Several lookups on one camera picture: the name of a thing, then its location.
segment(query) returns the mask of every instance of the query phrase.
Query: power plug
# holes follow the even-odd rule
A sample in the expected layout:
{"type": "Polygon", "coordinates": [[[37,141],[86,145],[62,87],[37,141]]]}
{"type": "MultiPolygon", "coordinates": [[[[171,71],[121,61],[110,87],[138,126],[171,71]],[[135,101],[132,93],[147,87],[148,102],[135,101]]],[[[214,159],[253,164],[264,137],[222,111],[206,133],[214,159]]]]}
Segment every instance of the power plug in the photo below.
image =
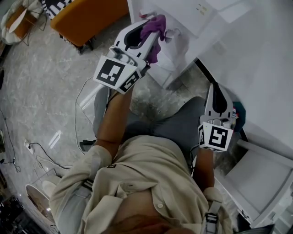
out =
{"type": "Polygon", "coordinates": [[[29,144],[30,144],[29,141],[26,140],[26,139],[24,139],[23,145],[28,149],[28,151],[29,151],[31,154],[34,154],[35,152],[34,152],[32,146],[30,146],[29,144]]]}

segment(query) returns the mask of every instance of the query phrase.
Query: marble floor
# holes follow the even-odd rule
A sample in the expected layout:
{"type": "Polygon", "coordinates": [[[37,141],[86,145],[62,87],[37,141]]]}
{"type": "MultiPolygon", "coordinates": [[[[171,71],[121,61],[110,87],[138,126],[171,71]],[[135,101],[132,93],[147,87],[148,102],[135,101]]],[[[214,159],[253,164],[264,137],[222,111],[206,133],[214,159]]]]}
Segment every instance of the marble floor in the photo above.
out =
{"type": "MultiPolygon", "coordinates": [[[[72,165],[83,154],[76,144],[74,129],[75,103],[84,82],[94,74],[99,57],[106,54],[119,30],[130,24],[124,17],[96,36],[94,51],[79,55],[73,46],[65,43],[48,25],[42,32],[35,28],[30,36],[30,46],[14,45],[5,60],[5,78],[0,90],[0,108],[7,118],[7,125],[14,145],[17,173],[13,164],[0,168],[8,180],[9,189],[20,199],[24,208],[47,233],[56,233],[50,223],[34,208],[26,196],[25,185],[34,184],[41,189],[47,175],[66,171],[48,162],[41,169],[35,155],[24,147],[24,139],[40,143],[47,153],[61,165],[72,165]],[[56,132],[60,139],[50,149],[49,142],[56,132]]],[[[150,76],[145,76],[135,86],[132,111],[144,119],[153,121],[176,113],[194,96],[206,97],[208,80],[196,65],[191,66],[170,89],[162,89],[150,76]]],[[[93,101],[98,83],[89,80],[76,105],[76,131],[78,141],[94,140],[92,123],[93,101]]],[[[5,135],[6,153],[0,155],[5,162],[14,154],[4,121],[0,127],[5,135]]],[[[46,157],[34,146],[36,154],[46,157]]],[[[229,212],[235,214],[235,205],[227,199],[229,212]]]]}

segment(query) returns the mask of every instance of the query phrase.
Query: brown seat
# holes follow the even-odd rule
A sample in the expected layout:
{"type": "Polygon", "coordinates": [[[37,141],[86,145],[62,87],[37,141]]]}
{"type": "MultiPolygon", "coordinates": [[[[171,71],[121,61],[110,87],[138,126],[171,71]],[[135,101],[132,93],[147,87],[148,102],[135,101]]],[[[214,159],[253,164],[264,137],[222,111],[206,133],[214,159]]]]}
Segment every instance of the brown seat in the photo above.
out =
{"type": "Polygon", "coordinates": [[[127,0],[75,0],[52,19],[51,27],[82,46],[128,12],[127,0]]]}

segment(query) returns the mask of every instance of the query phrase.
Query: beige shirt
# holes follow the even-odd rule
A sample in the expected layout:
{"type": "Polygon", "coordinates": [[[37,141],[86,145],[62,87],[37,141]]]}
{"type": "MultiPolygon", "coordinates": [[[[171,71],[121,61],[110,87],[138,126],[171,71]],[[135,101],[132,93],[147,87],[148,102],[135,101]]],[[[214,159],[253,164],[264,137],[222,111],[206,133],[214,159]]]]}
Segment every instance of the beige shirt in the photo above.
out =
{"type": "MultiPolygon", "coordinates": [[[[82,220],[74,222],[80,233],[103,232],[111,224],[123,199],[146,189],[151,191],[153,205],[165,219],[197,234],[200,234],[201,223],[211,202],[222,202],[216,188],[201,192],[174,142],[165,138],[138,136],[121,145],[113,161],[105,148],[93,146],[61,179],[50,199],[57,227],[62,225],[60,220],[64,223],[64,218],[60,218],[62,213],[74,216],[76,210],[68,209],[68,201],[72,204],[72,193],[82,181],[93,175],[92,194],[84,196],[87,202],[82,220]]],[[[218,216],[223,231],[232,233],[227,212],[220,208],[218,216]]]]}

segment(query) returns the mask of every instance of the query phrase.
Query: gray pants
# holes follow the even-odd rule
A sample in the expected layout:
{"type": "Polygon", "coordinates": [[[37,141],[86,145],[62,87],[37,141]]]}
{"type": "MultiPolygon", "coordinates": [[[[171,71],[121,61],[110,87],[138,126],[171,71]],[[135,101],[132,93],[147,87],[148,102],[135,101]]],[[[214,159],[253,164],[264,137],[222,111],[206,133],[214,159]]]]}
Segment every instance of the gray pants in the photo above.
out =
{"type": "MultiPolygon", "coordinates": [[[[95,134],[97,134],[99,125],[102,122],[107,98],[108,88],[103,87],[97,93],[94,104],[95,120],[93,123],[93,130],[95,134]]],[[[194,159],[190,156],[190,150],[199,143],[197,128],[200,124],[199,118],[204,114],[204,104],[205,100],[201,97],[191,98],[173,116],[153,123],[146,123],[137,115],[129,111],[127,126],[122,142],[139,135],[170,139],[180,147],[185,160],[190,167],[194,159]]]]}

